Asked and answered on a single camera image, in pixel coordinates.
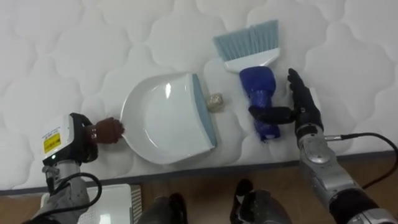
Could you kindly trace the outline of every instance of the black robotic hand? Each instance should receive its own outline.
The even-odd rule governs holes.
[[[267,124],[287,124],[295,121],[295,130],[312,123],[323,129],[321,114],[313,102],[310,90],[304,85],[300,75],[293,69],[289,69],[287,80],[292,90],[294,110],[280,106],[273,108],[260,108],[251,106],[249,112],[254,119]]]

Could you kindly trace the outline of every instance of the metal robot arm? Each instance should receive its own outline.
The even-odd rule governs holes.
[[[92,174],[80,172],[82,163],[98,157],[97,143],[116,143],[124,129],[113,118],[93,125],[82,115],[72,113],[54,119],[46,128],[42,142],[44,168],[50,197],[28,223],[78,223],[79,217],[101,196],[100,181]],[[98,186],[90,201],[85,181],[89,177]]]
[[[398,223],[339,165],[319,126],[308,124],[297,131],[303,176],[337,223]]]
[[[398,221],[371,200],[364,190],[342,168],[327,141],[342,140],[341,136],[323,135],[320,111],[311,91],[298,73],[289,69],[294,110],[287,107],[264,109],[250,107],[253,117],[268,124],[295,122],[300,169],[322,205],[338,224],[378,224]]]

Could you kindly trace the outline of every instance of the mattress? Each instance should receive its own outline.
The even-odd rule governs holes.
[[[280,24],[275,105],[291,103],[292,67],[317,91],[325,134],[374,131],[397,142],[397,9],[395,0],[1,0],[0,190],[45,186],[38,145],[49,120],[118,118],[135,85],[173,72],[197,73],[207,95],[223,94],[224,111],[212,114],[218,147],[158,166],[120,141],[100,146],[82,171],[113,179],[297,160],[292,124],[260,142],[239,78],[211,41],[270,19]],[[372,138],[330,146],[338,155],[389,150]]]

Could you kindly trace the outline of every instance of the light blue bristles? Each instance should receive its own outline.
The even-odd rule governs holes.
[[[278,48],[278,20],[214,37],[218,54],[225,62]]]

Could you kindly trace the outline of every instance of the yellow warning label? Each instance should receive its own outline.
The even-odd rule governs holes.
[[[61,145],[61,136],[57,133],[44,141],[44,153],[50,152],[59,145]]]

